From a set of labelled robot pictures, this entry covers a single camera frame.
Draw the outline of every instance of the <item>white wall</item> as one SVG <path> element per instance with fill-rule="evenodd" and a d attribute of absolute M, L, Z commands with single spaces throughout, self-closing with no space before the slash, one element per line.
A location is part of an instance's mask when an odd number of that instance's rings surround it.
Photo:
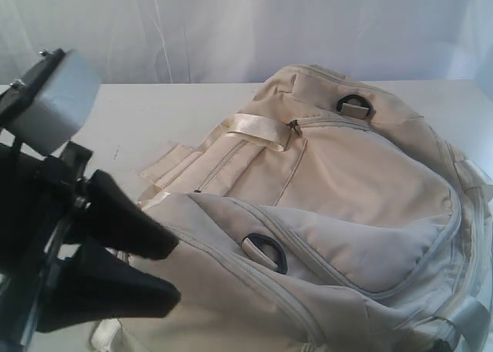
<path fill-rule="evenodd" d="M 317 63 L 356 79 L 476 77 L 493 0 L 0 0 L 0 83 L 39 49 L 105 82 L 261 82 Z"/>

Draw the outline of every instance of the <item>robotic arm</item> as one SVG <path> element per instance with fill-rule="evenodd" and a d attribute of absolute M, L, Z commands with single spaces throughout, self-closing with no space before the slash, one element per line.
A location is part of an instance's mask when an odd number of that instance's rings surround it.
<path fill-rule="evenodd" d="M 133 269 L 105 247 L 151 260 L 178 239 L 139 210 L 107 173 L 84 177 L 92 152 L 68 142 L 83 125 L 99 78 L 76 52 L 43 59 L 0 95 L 0 352 L 27 350 L 49 332 L 113 317 L 164 317 L 179 302 L 165 280 Z M 25 143 L 45 158 L 21 152 Z M 59 259 L 62 244 L 80 244 Z"/>

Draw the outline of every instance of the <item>white backdrop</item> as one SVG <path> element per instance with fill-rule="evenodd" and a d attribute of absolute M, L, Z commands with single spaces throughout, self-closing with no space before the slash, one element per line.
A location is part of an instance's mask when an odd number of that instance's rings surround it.
<path fill-rule="evenodd" d="M 0 0 L 0 83 L 77 48 L 104 82 L 491 78 L 493 0 Z"/>

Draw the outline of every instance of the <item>black plastic d-ring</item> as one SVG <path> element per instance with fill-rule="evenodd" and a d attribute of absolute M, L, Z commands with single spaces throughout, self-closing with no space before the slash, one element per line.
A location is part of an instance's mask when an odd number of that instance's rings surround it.
<path fill-rule="evenodd" d="M 287 273 L 287 260 L 286 254 L 283 250 L 283 247 L 280 244 L 272 239 L 270 236 L 259 234 L 259 233 L 251 233 L 245 236 L 245 239 L 250 239 L 251 242 L 259 249 L 262 250 L 262 246 L 270 246 L 276 251 L 276 259 L 273 260 L 277 265 L 277 273 L 282 273 L 285 275 Z"/>
<path fill-rule="evenodd" d="M 348 103 L 348 104 L 353 104 L 354 105 L 354 102 L 351 102 L 351 100 L 353 100 L 353 101 L 356 100 L 357 105 L 360 106 L 360 107 L 368 108 L 368 112 L 367 112 L 367 115 L 366 116 L 368 116 L 370 114 L 370 111 L 373 109 L 373 107 L 371 106 L 370 102 L 368 102 L 362 96 L 359 96 L 358 94 L 350 94 L 348 96 L 343 97 L 342 99 L 339 100 L 339 102 L 337 102 L 336 110 L 338 112 L 340 112 L 342 110 L 342 105 L 344 103 Z"/>

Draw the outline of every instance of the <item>beige backpack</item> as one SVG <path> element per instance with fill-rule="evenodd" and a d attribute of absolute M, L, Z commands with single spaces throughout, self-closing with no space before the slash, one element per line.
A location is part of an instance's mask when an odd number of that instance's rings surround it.
<path fill-rule="evenodd" d="M 100 350 L 482 348 L 488 177 L 396 96 L 288 66 L 143 176 L 143 208 L 181 242 L 131 263 L 183 298 L 164 319 L 106 321 Z"/>

